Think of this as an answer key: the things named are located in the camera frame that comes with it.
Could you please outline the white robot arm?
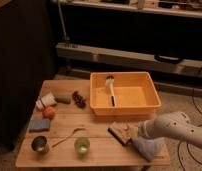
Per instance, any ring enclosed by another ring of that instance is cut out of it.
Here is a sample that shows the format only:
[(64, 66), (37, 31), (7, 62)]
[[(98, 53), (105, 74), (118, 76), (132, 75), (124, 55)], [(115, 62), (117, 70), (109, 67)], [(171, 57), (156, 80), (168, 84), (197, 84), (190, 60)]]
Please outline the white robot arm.
[(138, 134), (147, 139), (168, 137), (202, 149), (202, 127), (194, 126), (184, 112), (162, 114), (138, 123)]

